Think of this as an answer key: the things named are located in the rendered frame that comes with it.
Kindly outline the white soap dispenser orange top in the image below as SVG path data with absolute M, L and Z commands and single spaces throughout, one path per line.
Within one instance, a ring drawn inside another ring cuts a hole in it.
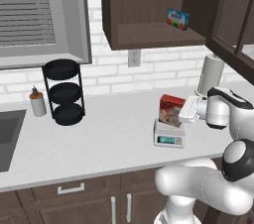
M 36 117 L 43 117 L 47 114 L 44 95 L 40 92 L 36 86 L 33 86 L 32 93 L 30 94 L 30 101 L 32 110 Z

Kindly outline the black three-tier stand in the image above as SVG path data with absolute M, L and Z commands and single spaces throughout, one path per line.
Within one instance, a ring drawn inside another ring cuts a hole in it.
M 62 126 L 79 123 L 85 115 L 80 64 L 68 58 L 42 66 L 52 118 Z

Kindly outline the white digital scale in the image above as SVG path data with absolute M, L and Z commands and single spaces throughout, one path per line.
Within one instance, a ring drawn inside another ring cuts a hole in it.
M 160 122 L 154 122 L 154 145 L 182 149 L 185 146 L 186 132 L 184 125 L 174 127 Z

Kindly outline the dark wood glass cabinet door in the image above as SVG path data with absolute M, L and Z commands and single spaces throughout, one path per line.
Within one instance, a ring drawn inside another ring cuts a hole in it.
M 219 0 L 205 45 L 254 85 L 254 0 Z

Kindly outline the red cereal box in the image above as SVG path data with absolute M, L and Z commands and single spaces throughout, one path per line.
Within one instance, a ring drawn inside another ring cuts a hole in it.
M 185 102 L 180 97 L 164 94 L 160 99 L 159 121 L 179 128 L 181 126 L 179 114 Z

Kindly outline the blue food box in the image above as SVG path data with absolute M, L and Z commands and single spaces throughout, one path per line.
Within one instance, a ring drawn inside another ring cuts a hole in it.
M 177 29 L 185 31 L 189 26 L 190 15 L 188 13 L 170 8 L 168 10 L 167 23 Z

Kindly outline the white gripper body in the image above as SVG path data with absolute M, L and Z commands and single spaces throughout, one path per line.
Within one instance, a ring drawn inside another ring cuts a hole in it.
M 197 101 L 199 100 L 198 96 L 189 96 L 186 100 L 183 108 L 179 113 L 179 121 L 181 123 L 193 123 L 198 120 L 197 113 Z

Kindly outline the grey wall outlet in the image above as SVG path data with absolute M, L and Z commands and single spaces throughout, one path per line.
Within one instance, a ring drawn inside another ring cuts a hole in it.
M 141 51 L 129 50 L 128 51 L 128 66 L 129 67 L 139 66 L 140 62 L 141 62 Z

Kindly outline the dark wood base cabinet door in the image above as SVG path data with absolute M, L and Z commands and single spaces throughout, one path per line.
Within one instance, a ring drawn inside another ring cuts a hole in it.
M 154 224 L 167 202 L 155 186 L 155 172 L 150 168 L 121 174 L 121 224 Z M 127 193 L 132 194 L 131 223 L 126 221 Z
M 116 198 L 116 224 L 121 224 L 117 193 L 42 203 L 34 211 L 40 224 L 111 224 L 111 196 Z

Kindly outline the dark wood drawer front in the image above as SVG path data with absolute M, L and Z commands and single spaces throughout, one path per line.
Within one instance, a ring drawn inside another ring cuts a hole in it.
M 58 195 L 58 186 L 63 189 L 77 187 L 81 182 L 85 184 L 85 190 L 70 194 Z M 120 175 L 107 175 L 82 180 L 61 182 L 56 184 L 37 186 L 30 189 L 30 195 L 35 202 L 57 200 L 61 198 L 75 198 L 78 196 L 90 196 L 99 193 L 115 191 L 120 188 Z

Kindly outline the grey window with blinds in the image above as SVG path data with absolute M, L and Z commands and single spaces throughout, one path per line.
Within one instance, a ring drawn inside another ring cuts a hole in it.
M 91 62 L 87 0 L 0 0 L 0 69 Z

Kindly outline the white paper towel roll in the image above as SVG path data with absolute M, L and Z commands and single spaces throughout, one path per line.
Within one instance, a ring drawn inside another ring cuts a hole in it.
M 215 54 L 205 56 L 196 90 L 197 95 L 206 96 L 211 87 L 219 85 L 224 65 L 225 62 Z

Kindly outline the dark wood wall cabinet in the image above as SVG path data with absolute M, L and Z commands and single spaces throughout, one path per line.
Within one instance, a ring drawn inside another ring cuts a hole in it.
M 217 1 L 101 0 L 103 31 L 114 51 L 203 45 Z M 185 31 L 167 23 L 170 8 L 190 15 Z

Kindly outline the grey sink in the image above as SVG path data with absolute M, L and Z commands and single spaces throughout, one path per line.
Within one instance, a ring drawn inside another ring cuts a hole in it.
M 0 172 L 10 168 L 25 116 L 26 110 L 0 112 Z

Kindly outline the dark wood sink base cabinet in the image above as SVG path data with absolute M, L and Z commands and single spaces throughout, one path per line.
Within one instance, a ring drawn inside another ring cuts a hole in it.
M 0 224 L 30 224 L 16 191 L 0 193 Z

